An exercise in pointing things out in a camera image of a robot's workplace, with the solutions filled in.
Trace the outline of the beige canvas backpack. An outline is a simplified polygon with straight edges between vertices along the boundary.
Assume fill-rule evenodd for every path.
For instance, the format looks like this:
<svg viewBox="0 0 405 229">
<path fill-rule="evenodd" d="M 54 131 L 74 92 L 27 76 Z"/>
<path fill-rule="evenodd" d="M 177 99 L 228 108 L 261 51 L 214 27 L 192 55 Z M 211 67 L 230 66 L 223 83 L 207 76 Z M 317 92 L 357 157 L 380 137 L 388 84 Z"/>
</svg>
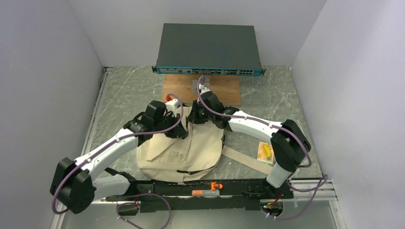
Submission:
<svg viewBox="0 0 405 229">
<path fill-rule="evenodd" d="M 199 180 L 211 172 L 226 156 L 265 175 L 271 167 L 227 146 L 222 146 L 224 130 L 212 122 L 192 124 L 186 121 L 191 112 L 184 108 L 181 124 L 188 130 L 185 139 L 169 138 L 164 134 L 153 137 L 137 148 L 137 165 L 151 179 L 183 183 Z"/>
</svg>

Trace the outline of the orange pen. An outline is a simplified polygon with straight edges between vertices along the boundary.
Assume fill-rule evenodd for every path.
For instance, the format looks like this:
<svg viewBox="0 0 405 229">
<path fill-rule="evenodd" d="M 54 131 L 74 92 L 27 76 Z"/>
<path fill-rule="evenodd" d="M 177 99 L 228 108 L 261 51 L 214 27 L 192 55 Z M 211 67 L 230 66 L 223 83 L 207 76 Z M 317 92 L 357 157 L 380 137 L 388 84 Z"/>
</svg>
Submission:
<svg viewBox="0 0 405 229">
<path fill-rule="evenodd" d="M 210 188 L 207 190 L 193 190 L 193 197 L 217 197 L 220 196 L 220 190 L 223 188 L 223 184 L 217 182 L 211 182 Z"/>
</svg>

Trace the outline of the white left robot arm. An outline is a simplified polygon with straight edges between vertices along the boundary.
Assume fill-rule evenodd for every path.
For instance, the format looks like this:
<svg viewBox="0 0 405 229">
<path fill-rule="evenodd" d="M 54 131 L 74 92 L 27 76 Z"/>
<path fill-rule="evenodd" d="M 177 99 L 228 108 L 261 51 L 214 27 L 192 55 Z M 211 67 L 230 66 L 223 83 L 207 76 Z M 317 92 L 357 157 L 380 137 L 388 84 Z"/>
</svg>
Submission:
<svg viewBox="0 0 405 229">
<path fill-rule="evenodd" d="M 138 194 L 136 179 L 125 172 L 112 171 L 112 176 L 99 178 L 101 172 L 131 150 L 135 150 L 153 135 L 165 133 L 171 138 L 186 137 L 181 125 L 184 115 L 183 103 L 173 98 L 163 103 L 152 101 L 144 112 L 128 121 L 112 138 L 74 160 L 62 159 L 58 164 L 51 184 L 53 195 L 52 210 L 57 210 L 56 202 L 66 206 L 66 211 L 78 214 L 94 200 L 109 196 L 121 196 L 132 200 Z"/>
</svg>

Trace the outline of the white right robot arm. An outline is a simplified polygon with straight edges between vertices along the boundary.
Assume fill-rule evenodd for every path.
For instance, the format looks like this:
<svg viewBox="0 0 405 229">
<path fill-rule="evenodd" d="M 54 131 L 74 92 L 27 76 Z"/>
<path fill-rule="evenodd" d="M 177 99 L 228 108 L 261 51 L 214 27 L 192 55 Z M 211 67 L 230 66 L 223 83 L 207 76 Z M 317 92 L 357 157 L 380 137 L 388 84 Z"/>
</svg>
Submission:
<svg viewBox="0 0 405 229">
<path fill-rule="evenodd" d="M 232 106 L 225 107 L 210 90 L 198 90 L 188 121 L 193 124 L 212 122 L 217 128 L 238 132 L 271 144 L 276 165 L 266 177 L 263 192 L 269 198 L 281 193 L 283 183 L 300 167 L 312 165 L 309 156 L 311 145 L 296 122 L 274 122 L 261 119 Z"/>
</svg>

